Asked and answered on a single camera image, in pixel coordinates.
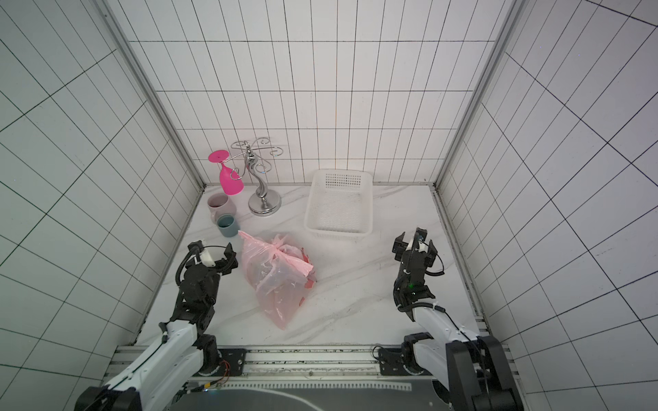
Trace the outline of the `pink plastic bag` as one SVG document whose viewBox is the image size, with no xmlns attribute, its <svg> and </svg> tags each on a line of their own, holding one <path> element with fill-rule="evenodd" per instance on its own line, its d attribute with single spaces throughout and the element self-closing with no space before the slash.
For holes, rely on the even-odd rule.
<svg viewBox="0 0 658 411">
<path fill-rule="evenodd" d="M 277 234 L 267 241 L 239 231 L 240 267 L 267 318 L 284 330 L 317 284 L 315 266 L 303 248 Z"/>
</svg>

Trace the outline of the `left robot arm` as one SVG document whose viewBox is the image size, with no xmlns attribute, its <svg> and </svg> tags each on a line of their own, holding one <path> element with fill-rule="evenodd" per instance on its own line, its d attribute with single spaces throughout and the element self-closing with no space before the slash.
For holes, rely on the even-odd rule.
<svg viewBox="0 0 658 411">
<path fill-rule="evenodd" d="M 84 390 L 76 410 L 164 410 L 193 376 L 213 377 L 212 384 L 230 376 L 231 363 L 207 328 L 220 280 L 238 268 L 238 258 L 231 244 L 221 247 L 220 260 L 210 255 L 211 248 L 203 241 L 188 245 L 176 269 L 174 309 L 169 320 L 159 323 L 159 339 L 109 382 Z"/>
</svg>

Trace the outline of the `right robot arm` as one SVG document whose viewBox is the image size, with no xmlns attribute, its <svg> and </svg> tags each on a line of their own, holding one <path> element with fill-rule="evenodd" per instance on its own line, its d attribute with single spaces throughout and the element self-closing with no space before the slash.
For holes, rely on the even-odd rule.
<svg viewBox="0 0 658 411">
<path fill-rule="evenodd" d="M 401 344 L 401 361 L 411 375 L 431 374 L 437 396 L 452 410 L 523 410 L 524 403 L 502 344 L 495 337 L 473 332 L 440 306 L 426 277 L 440 260 L 426 229 L 411 241 L 404 235 L 392 245 L 399 272 L 392 297 L 397 310 L 423 328 Z"/>
</svg>

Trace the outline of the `teal small cup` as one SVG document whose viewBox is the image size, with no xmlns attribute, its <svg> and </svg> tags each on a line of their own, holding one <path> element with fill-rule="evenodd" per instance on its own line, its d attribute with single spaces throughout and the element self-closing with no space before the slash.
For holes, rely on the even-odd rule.
<svg viewBox="0 0 658 411">
<path fill-rule="evenodd" d="M 222 236 L 232 238 L 240 231 L 239 224 L 231 214 L 224 214 L 217 218 L 216 225 Z"/>
</svg>

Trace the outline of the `pink ceramic mug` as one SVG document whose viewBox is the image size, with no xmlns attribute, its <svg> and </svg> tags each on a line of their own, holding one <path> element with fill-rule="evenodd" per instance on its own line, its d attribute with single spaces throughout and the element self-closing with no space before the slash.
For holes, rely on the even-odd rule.
<svg viewBox="0 0 658 411">
<path fill-rule="evenodd" d="M 236 216 L 236 205 L 229 195 L 216 193 L 207 199 L 211 222 L 216 225 L 218 219 L 224 215 Z"/>
</svg>

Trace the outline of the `silver glass holder stand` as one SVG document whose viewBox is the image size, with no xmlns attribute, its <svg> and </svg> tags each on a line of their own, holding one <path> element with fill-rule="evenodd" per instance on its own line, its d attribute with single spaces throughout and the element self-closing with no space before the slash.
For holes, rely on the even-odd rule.
<svg viewBox="0 0 658 411">
<path fill-rule="evenodd" d="M 241 180 L 248 173 L 258 183 L 255 193 L 248 200 L 250 212 L 259 217 L 267 217 L 277 212 L 282 205 L 281 196 L 270 190 L 264 176 L 272 169 L 272 163 L 268 159 L 281 156 L 284 153 L 283 148 L 273 145 L 269 137 L 257 137 L 252 141 L 235 141 L 230 149 L 236 151 L 230 160 L 243 160 L 242 168 L 233 169 L 237 173 L 235 180 Z"/>
</svg>

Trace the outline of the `magenta wine glass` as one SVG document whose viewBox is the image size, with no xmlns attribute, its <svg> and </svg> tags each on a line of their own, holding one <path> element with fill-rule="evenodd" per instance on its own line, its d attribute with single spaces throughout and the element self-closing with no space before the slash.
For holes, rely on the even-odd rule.
<svg viewBox="0 0 658 411">
<path fill-rule="evenodd" d="M 238 195 L 244 189 L 244 183 L 239 172 L 235 168 L 230 168 L 228 165 L 232 160 L 233 157 L 226 150 L 218 150 L 208 156 L 210 163 L 220 165 L 220 186 L 224 190 L 224 193 L 229 196 Z"/>
</svg>

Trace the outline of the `white plastic basket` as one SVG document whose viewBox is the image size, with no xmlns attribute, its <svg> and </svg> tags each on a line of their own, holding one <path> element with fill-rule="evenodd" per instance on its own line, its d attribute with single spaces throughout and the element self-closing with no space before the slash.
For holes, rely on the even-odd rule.
<svg viewBox="0 0 658 411">
<path fill-rule="evenodd" d="M 373 177 L 361 171 L 318 170 L 304 227 L 323 236 L 363 238 L 373 231 Z"/>
</svg>

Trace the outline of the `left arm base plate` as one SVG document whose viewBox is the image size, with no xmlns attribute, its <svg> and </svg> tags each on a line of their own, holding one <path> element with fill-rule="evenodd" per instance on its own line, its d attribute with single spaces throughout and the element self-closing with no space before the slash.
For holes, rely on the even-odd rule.
<svg viewBox="0 0 658 411">
<path fill-rule="evenodd" d="M 210 372 L 199 371 L 198 376 L 214 379 L 240 377 L 246 364 L 246 349 L 219 349 L 219 362 Z"/>
</svg>

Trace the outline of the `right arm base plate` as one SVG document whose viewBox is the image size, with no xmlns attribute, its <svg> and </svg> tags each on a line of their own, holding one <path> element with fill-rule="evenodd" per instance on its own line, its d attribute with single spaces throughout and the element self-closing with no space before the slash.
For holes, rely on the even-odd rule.
<svg viewBox="0 0 658 411">
<path fill-rule="evenodd" d="M 402 349 L 387 349 L 382 346 L 375 346 L 372 350 L 372 356 L 380 368 L 380 374 L 386 377 L 411 377 L 411 376 L 428 376 L 426 370 L 413 368 L 404 362 Z"/>
</svg>

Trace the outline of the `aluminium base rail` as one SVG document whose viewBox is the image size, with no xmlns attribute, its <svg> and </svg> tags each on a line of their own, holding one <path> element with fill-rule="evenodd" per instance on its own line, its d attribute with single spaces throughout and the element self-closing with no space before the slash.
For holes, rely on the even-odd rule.
<svg viewBox="0 0 658 411">
<path fill-rule="evenodd" d="M 246 364 L 240 377 L 214 378 L 193 376 L 186 390 L 227 389 L 329 389 L 375 388 L 408 390 L 413 379 L 428 376 L 386 377 L 372 356 L 375 346 L 276 346 L 246 348 Z M 115 352 L 106 372 L 110 381 L 137 359 L 147 347 L 122 346 Z"/>
</svg>

